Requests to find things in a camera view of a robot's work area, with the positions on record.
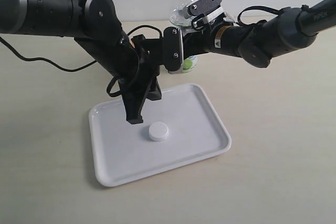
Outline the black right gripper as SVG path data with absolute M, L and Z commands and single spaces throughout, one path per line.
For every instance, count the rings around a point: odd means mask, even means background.
M 243 28 L 234 26 L 226 12 L 205 23 L 201 14 L 191 21 L 191 31 L 183 36 L 184 58 L 209 52 L 241 58 L 238 46 L 243 39 Z

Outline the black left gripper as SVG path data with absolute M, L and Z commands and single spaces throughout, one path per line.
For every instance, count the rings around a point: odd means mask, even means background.
M 158 38 L 146 38 L 143 34 L 129 37 L 121 35 L 119 46 L 123 48 L 123 63 L 117 71 L 115 82 L 119 90 L 115 96 L 122 96 L 126 112 L 126 121 L 130 124 L 141 124 L 142 108 L 146 99 L 157 101 L 162 99 L 162 92 L 157 80 L 160 74 L 163 35 Z

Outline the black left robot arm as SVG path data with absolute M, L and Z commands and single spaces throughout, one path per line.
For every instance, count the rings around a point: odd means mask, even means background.
M 126 120 L 143 122 L 146 100 L 159 100 L 157 55 L 143 35 L 130 38 L 123 30 L 113 0 L 1 0 L 1 33 L 71 37 L 112 75 L 122 98 Z

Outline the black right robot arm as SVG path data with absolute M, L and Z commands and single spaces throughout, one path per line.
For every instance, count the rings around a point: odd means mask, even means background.
M 335 0 L 323 0 L 312 7 L 251 9 L 273 13 L 270 20 L 245 24 L 216 18 L 213 24 L 183 39 L 184 56 L 213 52 L 242 58 L 257 68 L 266 68 L 271 59 L 309 47 L 319 32 L 335 27 Z

